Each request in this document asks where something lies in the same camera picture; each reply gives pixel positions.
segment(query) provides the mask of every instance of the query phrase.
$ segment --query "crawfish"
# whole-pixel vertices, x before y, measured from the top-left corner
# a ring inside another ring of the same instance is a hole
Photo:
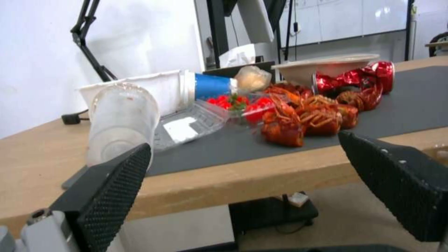
[[[303,128],[294,109],[275,94],[271,94],[274,111],[263,115],[261,134],[273,143],[285,146],[301,147],[303,145]]]
[[[336,106],[342,116],[341,129],[354,128],[358,124],[358,109],[346,104],[337,104]]]
[[[306,99],[313,95],[313,92],[311,91],[311,89],[304,87],[304,86],[293,85],[288,82],[280,82],[280,83],[273,84],[270,87],[268,87],[265,92],[269,93],[270,89],[273,87],[284,89],[290,93],[293,93],[296,96],[301,97],[302,99]]]
[[[364,88],[361,91],[344,91],[340,93],[336,100],[340,104],[347,104],[356,107],[360,112],[372,110],[381,101],[383,86],[380,84]]]
[[[339,132],[342,116],[336,104],[309,105],[296,109],[307,135],[335,135]]]
[[[299,104],[301,102],[300,93],[297,95],[297,93],[293,93],[287,89],[284,89],[282,87],[277,86],[270,86],[268,89],[265,90],[266,93],[274,93],[278,95],[285,95],[293,104]]]

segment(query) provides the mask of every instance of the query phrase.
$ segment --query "clear plastic container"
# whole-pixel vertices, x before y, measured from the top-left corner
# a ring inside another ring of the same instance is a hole
[[[270,98],[269,94],[262,92],[250,93],[244,95],[249,100],[249,104],[257,103],[261,98]],[[289,102],[289,100],[283,96],[278,95],[283,101]],[[217,105],[210,104],[211,106],[221,108]],[[267,111],[274,111],[274,104],[267,104],[263,106],[258,106],[256,109],[246,109],[244,110],[227,110],[229,121],[241,125],[256,126],[262,122],[262,117]]]
[[[147,90],[131,83],[103,89],[92,103],[87,166],[109,161],[142,143],[149,143],[152,151],[159,119],[157,102]]]
[[[155,130],[154,148],[157,152],[198,139],[221,129],[228,112],[202,100],[185,110],[164,116]]]

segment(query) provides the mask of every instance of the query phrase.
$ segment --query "plastic bag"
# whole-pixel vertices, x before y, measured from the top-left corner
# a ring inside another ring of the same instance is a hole
[[[242,67],[235,75],[238,81],[238,93],[251,93],[265,89],[271,82],[272,74],[249,65]]]

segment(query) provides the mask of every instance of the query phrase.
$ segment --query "white label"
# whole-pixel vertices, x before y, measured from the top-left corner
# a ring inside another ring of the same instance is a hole
[[[181,143],[198,135],[198,133],[190,127],[190,123],[195,121],[196,119],[192,117],[185,117],[164,124],[164,128],[175,143]]]

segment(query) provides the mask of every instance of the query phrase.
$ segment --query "whiteboard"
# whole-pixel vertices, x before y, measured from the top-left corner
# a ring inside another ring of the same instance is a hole
[[[408,0],[295,0],[289,44],[303,45],[406,28]],[[280,18],[281,47],[288,33],[287,1]],[[293,32],[296,20],[300,31]]]

